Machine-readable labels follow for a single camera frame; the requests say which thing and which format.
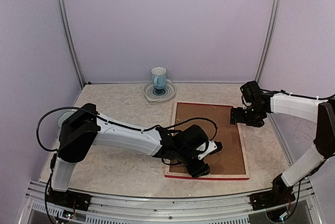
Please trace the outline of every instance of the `enclosure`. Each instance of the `enclosure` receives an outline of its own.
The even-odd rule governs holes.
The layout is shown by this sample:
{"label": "enclosure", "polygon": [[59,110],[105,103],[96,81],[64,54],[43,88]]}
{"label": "enclosure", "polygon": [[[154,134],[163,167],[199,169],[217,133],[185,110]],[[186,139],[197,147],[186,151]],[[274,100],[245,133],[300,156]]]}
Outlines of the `enclosure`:
{"label": "enclosure", "polygon": [[[239,87],[253,80],[270,91],[333,94],[334,7],[335,0],[1,0],[0,223],[49,221],[43,196],[51,156],[35,129],[54,108],[94,103],[108,117],[149,127],[169,125],[175,102],[242,106]],[[176,88],[169,102],[143,95],[158,66]],[[41,125],[46,147],[57,145],[61,115]],[[263,128],[240,134],[248,182],[166,178],[151,157],[92,149],[70,186],[93,201],[72,221],[270,223],[247,197],[271,187],[305,153],[316,124],[269,114]],[[335,223],[334,179],[329,159],[301,184],[301,203],[287,223]]]}

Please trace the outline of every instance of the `wooden frame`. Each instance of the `wooden frame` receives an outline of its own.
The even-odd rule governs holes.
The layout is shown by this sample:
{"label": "wooden frame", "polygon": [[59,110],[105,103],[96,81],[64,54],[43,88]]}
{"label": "wooden frame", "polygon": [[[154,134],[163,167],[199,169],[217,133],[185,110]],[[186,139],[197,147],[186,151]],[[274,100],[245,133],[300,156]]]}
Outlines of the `wooden frame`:
{"label": "wooden frame", "polygon": [[[176,101],[173,106],[173,111],[172,111],[172,118],[171,118],[171,125],[175,124],[175,118],[176,118],[176,113],[177,113],[177,104],[178,103],[183,103],[183,104],[195,104],[195,105],[213,105],[213,106],[227,106],[227,105],[222,105],[222,104],[212,104],[212,103],[198,103],[198,102],[186,102],[186,101]],[[242,149],[242,156],[243,156],[243,162],[244,162],[244,169],[245,169],[245,174],[235,174],[235,175],[206,175],[200,178],[192,178],[189,174],[187,173],[173,173],[170,172],[170,167],[167,165],[165,168],[165,177],[168,178],[184,178],[184,179],[189,179],[189,180],[213,180],[213,181],[224,181],[224,180],[231,180],[231,181],[239,181],[239,180],[248,180],[249,177],[249,168],[248,168],[248,162],[247,162],[247,155],[245,151],[245,145],[244,145],[244,139],[241,134],[241,127],[239,124],[237,124],[238,127],[238,132],[239,132],[239,137],[240,137],[240,142],[241,142],[241,149]]]}

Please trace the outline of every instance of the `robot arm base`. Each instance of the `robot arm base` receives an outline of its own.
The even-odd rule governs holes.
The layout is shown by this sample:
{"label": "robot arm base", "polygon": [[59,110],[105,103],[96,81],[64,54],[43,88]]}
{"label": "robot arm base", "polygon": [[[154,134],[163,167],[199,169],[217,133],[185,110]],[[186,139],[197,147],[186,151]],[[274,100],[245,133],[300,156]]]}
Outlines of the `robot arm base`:
{"label": "robot arm base", "polygon": [[252,209],[254,211],[280,206],[295,201],[293,187],[287,187],[278,175],[272,182],[272,189],[250,195]]}
{"label": "robot arm base", "polygon": [[92,196],[67,190],[66,192],[59,192],[50,189],[47,193],[47,202],[55,205],[76,209],[81,211],[88,211]]}

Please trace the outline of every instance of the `wire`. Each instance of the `wire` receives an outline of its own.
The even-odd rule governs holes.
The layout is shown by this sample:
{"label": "wire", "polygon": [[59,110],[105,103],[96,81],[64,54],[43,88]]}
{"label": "wire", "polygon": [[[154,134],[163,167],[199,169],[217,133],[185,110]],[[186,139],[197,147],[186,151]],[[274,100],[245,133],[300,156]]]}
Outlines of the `wire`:
{"label": "wire", "polygon": [[[271,92],[268,89],[261,89],[264,92]],[[292,97],[302,97],[302,98],[307,98],[307,99],[313,99],[313,100],[329,100],[333,97],[335,97],[335,94],[329,96],[329,97],[320,97],[320,98],[316,98],[316,97],[310,97],[310,96],[305,96],[305,95],[297,95],[297,94],[291,94],[291,93],[287,93],[285,90],[281,89],[280,93],[283,93],[285,95],[288,96],[292,96]]]}
{"label": "wire", "polygon": [[50,187],[51,187],[51,178],[52,178],[52,174],[53,174],[53,172],[50,173],[48,182],[47,182],[47,184],[46,184],[46,190],[45,190],[45,192],[44,192],[44,205],[45,205],[45,207],[46,207],[47,216],[48,216],[50,222],[51,222],[52,224],[56,224],[56,223],[53,222],[53,220],[51,219],[51,216],[50,216],[49,211],[48,211],[48,204],[47,204],[48,186],[50,185]]}
{"label": "wire", "polygon": [[75,200],[73,201],[73,216],[75,215]]}
{"label": "wire", "polygon": [[163,163],[164,165],[169,165],[169,166],[172,166],[172,165],[181,165],[181,164],[182,164],[182,163],[179,162],[179,161],[178,161],[177,163],[172,163],[172,164],[171,164],[171,163],[170,163],[170,164],[169,164],[169,163],[165,163],[164,158],[162,158],[161,161],[162,161],[162,163]]}
{"label": "wire", "polygon": [[291,202],[292,202],[292,201],[291,201],[290,199],[288,199],[288,211],[289,211],[289,212],[290,212],[290,210],[291,210],[291,206],[292,206],[292,205],[291,205]]}
{"label": "wire", "polygon": [[165,128],[162,127],[162,126],[160,126],[160,125],[155,125],[155,126],[152,126],[152,127],[150,127],[150,128],[144,128],[144,129],[141,129],[141,128],[135,128],[135,127],[131,127],[131,126],[126,126],[126,125],[123,125],[123,124],[120,124],[120,123],[117,123],[117,122],[113,122],[113,121],[108,121],[107,119],[105,119],[105,118],[103,118],[103,117],[101,117],[101,116],[99,116],[99,115],[97,115],[97,114],[95,114],[95,113],[93,113],[93,112],[91,112],[91,111],[89,111],[89,110],[85,110],[85,109],[82,109],[82,108],[79,108],[79,107],[74,107],[74,106],[65,106],[65,107],[59,107],[59,108],[56,108],[56,109],[54,109],[54,110],[51,110],[51,111],[45,113],[45,114],[40,118],[40,120],[38,121],[38,123],[37,123],[37,125],[36,125],[36,138],[37,138],[37,142],[38,142],[38,144],[42,147],[43,150],[45,150],[45,151],[47,151],[47,152],[56,152],[56,151],[57,151],[57,149],[49,149],[49,148],[46,148],[46,147],[41,143],[41,140],[40,140],[40,137],[39,137],[39,129],[40,129],[40,125],[41,125],[42,121],[43,121],[48,115],[50,115],[50,114],[52,114],[52,113],[55,113],[55,112],[60,111],[60,110],[71,110],[71,109],[75,109],[75,110],[83,111],[83,112],[85,112],[85,113],[88,113],[88,114],[92,115],[93,117],[96,117],[96,118],[102,120],[103,122],[109,123],[109,124],[111,124],[111,125],[120,126],[120,127],[126,128],[126,129],[134,130],[134,131],[150,131],[150,130],[156,128],[156,127],[161,127],[161,128],[163,128],[163,129],[170,129],[170,128],[173,128],[173,127],[177,127],[177,126],[183,125],[183,124],[185,124],[185,123],[187,123],[187,122],[190,122],[190,121],[192,121],[192,120],[197,120],[197,119],[199,119],[199,120],[205,120],[205,121],[209,121],[209,122],[211,122],[211,123],[213,124],[213,126],[215,127],[215,133],[214,133],[214,136],[210,139],[210,141],[212,141],[212,140],[215,138],[216,134],[217,134],[217,125],[216,125],[216,123],[215,123],[213,120],[208,119],[208,118],[195,117],[195,118],[190,118],[190,119],[188,119],[188,120],[186,120],[186,121],[184,121],[184,122],[180,122],[180,123],[178,123],[178,124],[175,124],[175,125],[172,125],[172,126],[168,126],[168,127],[165,127]]}
{"label": "wire", "polygon": [[248,107],[248,106],[246,105],[245,101],[244,101],[244,96],[243,96],[243,95],[241,96],[241,100],[242,100],[242,104],[243,104],[245,107]]}
{"label": "wire", "polygon": [[170,129],[170,128],[174,128],[174,127],[177,127],[177,126],[181,126],[181,125],[183,125],[185,123],[188,123],[190,121],[193,121],[193,120],[204,120],[204,121],[208,121],[208,122],[212,123],[212,125],[215,128],[215,133],[214,133],[214,135],[208,141],[212,141],[216,137],[216,135],[218,133],[218,127],[217,127],[216,123],[213,120],[209,119],[209,118],[203,118],[203,117],[189,118],[188,120],[185,120],[183,122],[180,122],[180,123],[177,123],[175,125],[171,125],[171,126],[165,127],[165,129]]}
{"label": "wire", "polygon": [[92,116],[102,120],[103,122],[107,122],[108,120],[103,118],[103,117],[100,117],[99,115],[96,115],[94,114],[93,112],[89,111],[89,110],[85,110],[85,109],[82,109],[82,108],[79,108],[79,107],[74,107],[74,106],[66,106],[66,107],[59,107],[59,108],[56,108],[54,110],[51,110],[47,113],[45,113],[41,118],[40,120],[38,121],[37,125],[36,125],[36,138],[37,138],[37,142],[38,144],[42,147],[43,150],[47,151],[47,152],[56,152],[57,149],[49,149],[49,148],[46,148],[45,146],[43,146],[43,144],[41,143],[41,140],[40,140],[40,137],[39,137],[39,129],[40,129],[40,125],[42,123],[42,121],[50,114],[52,113],[55,113],[57,111],[60,111],[60,110],[71,110],[71,109],[76,109],[76,110],[80,110],[80,111],[83,111],[85,113],[89,113],[91,114]]}
{"label": "wire", "polygon": [[299,202],[300,188],[301,188],[301,185],[302,185],[302,181],[303,181],[303,180],[300,180],[300,181],[299,181],[299,188],[298,188],[297,202],[295,203],[295,206],[294,206],[292,212],[290,213],[290,215],[289,215],[286,219],[284,219],[285,221],[288,220],[288,219],[294,214],[295,209],[297,209],[298,202]]}

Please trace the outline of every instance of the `aluminum frame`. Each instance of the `aluminum frame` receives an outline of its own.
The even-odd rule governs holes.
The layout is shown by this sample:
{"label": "aluminum frame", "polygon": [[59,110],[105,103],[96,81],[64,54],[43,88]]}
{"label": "aluminum frame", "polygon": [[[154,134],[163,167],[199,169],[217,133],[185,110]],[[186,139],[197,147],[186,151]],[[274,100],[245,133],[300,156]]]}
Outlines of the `aluminum frame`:
{"label": "aluminum frame", "polygon": [[71,57],[71,61],[75,70],[75,74],[77,77],[77,80],[79,82],[79,85],[81,87],[81,89],[84,88],[85,86],[85,79],[84,79],[84,75],[82,72],[82,69],[80,67],[79,64],[79,60],[74,48],[74,44],[73,44],[73,39],[72,39],[72,35],[71,35],[71,31],[70,31],[70,26],[69,26],[69,21],[68,21],[68,17],[66,15],[66,7],[65,7],[65,1],[64,0],[57,0],[58,2],[58,8],[59,8],[59,12],[61,15],[61,20],[62,20],[62,25],[63,25],[63,29],[64,29],[64,34],[65,34],[65,38],[66,38],[66,42],[68,44],[68,48],[69,48],[69,52],[70,52],[70,57]]}
{"label": "aluminum frame", "polygon": [[260,63],[258,65],[256,77],[255,77],[255,80],[258,83],[261,80],[261,77],[262,77],[262,74],[263,74],[263,71],[264,71],[264,67],[265,67],[265,63],[266,63],[267,57],[269,55],[271,41],[272,41],[275,26],[276,26],[276,20],[277,20],[277,14],[278,14],[279,6],[280,6],[280,0],[273,0],[272,7],[271,7],[269,25],[267,27],[265,42],[264,42],[263,49],[262,49],[262,55],[261,55]]}
{"label": "aluminum frame", "polygon": [[[46,184],[31,182],[25,197],[23,212],[19,224],[28,223],[32,209],[44,212],[44,189]],[[211,197],[197,198],[145,198],[118,196],[93,193],[88,212],[76,211],[82,218],[78,223],[133,223],[133,224],[164,224],[164,223],[224,223],[231,220],[246,220],[246,216],[257,212],[268,211],[268,208],[253,211],[249,195],[264,190]],[[297,195],[298,185],[294,187]],[[309,180],[301,184],[300,200],[307,200],[309,212],[314,224],[322,224],[318,204]],[[70,210],[54,204],[49,204],[49,213],[60,213]]]}

